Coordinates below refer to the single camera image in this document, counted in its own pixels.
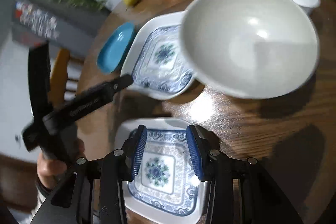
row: wall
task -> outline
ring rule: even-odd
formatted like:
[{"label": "wall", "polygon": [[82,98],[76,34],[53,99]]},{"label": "wall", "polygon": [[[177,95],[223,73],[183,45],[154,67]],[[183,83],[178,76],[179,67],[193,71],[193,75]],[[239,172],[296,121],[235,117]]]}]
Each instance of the wall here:
[{"label": "wall", "polygon": [[[36,162],[39,149],[28,153],[21,131],[32,120],[28,90],[28,48],[12,41],[11,13],[13,0],[0,0],[0,154]],[[51,47],[51,57],[57,49]],[[71,68],[69,76],[80,71]]]}]

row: blue floral design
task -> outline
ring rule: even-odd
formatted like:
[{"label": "blue floral design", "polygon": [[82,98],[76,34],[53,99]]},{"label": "blue floral design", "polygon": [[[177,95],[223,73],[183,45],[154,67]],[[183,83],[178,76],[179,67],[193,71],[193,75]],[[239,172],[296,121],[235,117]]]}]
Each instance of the blue floral design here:
[{"label": "blue floral design", "polygon": [[181,203],[173,204],[167,200],[162,200],[157,197],[148,195],[143,192],[139,192],[136,189],[135,183],[129,182],[128,189],[132,196],[136,199],[148,204],[149,206],[153,206],[158,210],[162,210],[164,212],[176,215],[176,216],[187,216],[194,212],[196,207],[196,200],[198,195],[198,187],[191,185],[191,177],[194,176],[193,166],[191,163],[190,156],[187,155],[188,153],[188,144],[187,141],[184,139],[186,135],[185,130],[158,130],[158,129],[147,129],[147,143],[167,143],[174,146],[182,147],[185,151],[185,163],[187,166],[185,167],[185,176],[187,178],[186,185],[183,189],[183,198]]},{"label": "blue floral design", "polygon": [[[161,27],[154,30],[146,39],[145,44],[139,54],[139,58],[132,70],[132,77],[135,85],[144,88],[158,90],[163,93],[173,94],[181,91],[190,82],[193,71],[189,68],[188,64],[180,57],[178,46],[175,42],[166,40],[162,45],[160,38],[174,37],[179,32],[180,25]],[[166,76],[158,76],[154,72],[147,71],[148,59],[152,58],[153,62],[160,67],[167,64],[173,58],[173,68]]]},{"label": "blue floral design", "polygon": [[146,177],[151,182],[154,182],[155,186],[163,187],[168,183],[168,178],[170,177],[169,167],[158,157],[154,159],[150,158],[149,161],[146,162],[145,172]]},{"label": "blue floral design", "polygon": [[175,47],[173,44],[161,45],[159,50],[155,53],[155,63],[159,65],[166,65],[171,61],[175,55]]},{"label": "blue floral design", "polygon": [[184,142],[187,139],[186,133],[176,133],[174,135],[174,138],[179,140],[180,142]]}]

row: floral pattern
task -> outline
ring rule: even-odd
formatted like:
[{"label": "floral pattern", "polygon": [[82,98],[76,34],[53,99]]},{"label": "floral pattern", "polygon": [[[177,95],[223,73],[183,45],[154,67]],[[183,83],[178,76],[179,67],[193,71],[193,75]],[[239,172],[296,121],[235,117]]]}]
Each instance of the floral pattern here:
[{"label": "floral pattern", "polygon": [[170,177],[169,167],[158,157],[150,158],[146,162],[146,177],[151,180],[155,186],[164,186],[168,183]]},{"label": "floral pattern", "polygon": [[133,68],[134,84],[164,93],[177,93],[193,77],[179,54],[180,25],[161,27],[146,39]]},{"label": "floral pattern", "polygon": [[175,55],[175,47],[173,44],[161,45],[159,50],[155,53],[155,63],[159,65],[166,65],[173,59]]},{"label": "floral pattern", "polygon": [[[130,133],[130,137],[134,135],[135,131]],[[160,153],[161,155],[147,157],[147,160],[142,163],[145,164],[144,169],[140,168],[139,175],[135,177],[135,180],[128,182],[128,190],[131,195],[158,210],[173,215],[187,216],[191,214],[196,207],[198,187],[191,183],[195,173],[190,160],[186,131],[147,129],[144,156],[146,153]],[[167,165],[163,160],[165,157],[176,157],[175,170],[165,168]],[[161,191],[163,185],[167,187],[167,184],[162,182],[162,173],[166,176],[167,172],[170,174],[167,177],[168,181],[172,180],[174,185],[172,194]],[[161,177],[162,179],[161,181],[157,180],[159,186],[155,185],[156,188],[149,188],[142,184],[142,176],[151,179],[153,185],[155,185],[156,178]]]}]

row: metal screw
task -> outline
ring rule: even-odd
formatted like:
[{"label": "metal screw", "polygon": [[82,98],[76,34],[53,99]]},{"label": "metal screw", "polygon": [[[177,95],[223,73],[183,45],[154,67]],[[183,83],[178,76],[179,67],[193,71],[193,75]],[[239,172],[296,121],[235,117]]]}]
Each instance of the metal screw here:
[{"label": "metal screw", "polygon": [[211,149],[209,153],[210,153],[211,156],[218,156],[219,155],[219,151],[217,149]]},{"label": "metal screw", "polygon": [[77,159],[76,163],[79,164],[79,165],[82,165],[86,162],[86,158],[79,158]]},{"label": "metal screw", "polygon": [[117,149],[117,150],[114,150],[114,151],[113,151],[113,154],[114,154],[115,156],[121,156],[123,153],[124,153],[124,151],[121,150],[121,149]]},{"label": "metal screw", "polygon": [[258,161],[257,161],[257,159],[250,157],[250,158],[247,159],[247,162],[249,164],[255,165],[255,164],[257,164]]}]

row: sleeve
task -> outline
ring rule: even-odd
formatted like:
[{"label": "sleeve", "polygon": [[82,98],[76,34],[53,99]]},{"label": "sleeve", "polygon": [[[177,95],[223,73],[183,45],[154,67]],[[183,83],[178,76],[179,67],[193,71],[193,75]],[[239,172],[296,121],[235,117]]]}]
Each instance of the sleeve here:
[{"label": "sleeve", "polygon": [[46,188],[40,181],[39,178],[36,179],[36,189],[37,189],[37,205],[36,207],[31,211],[31,215],[29,215],[28,218],[23,220],[20,224],[29,224],[38,209],[41,207],[42,203],[45,201],[49,193],[51,192],[51,189]]}]

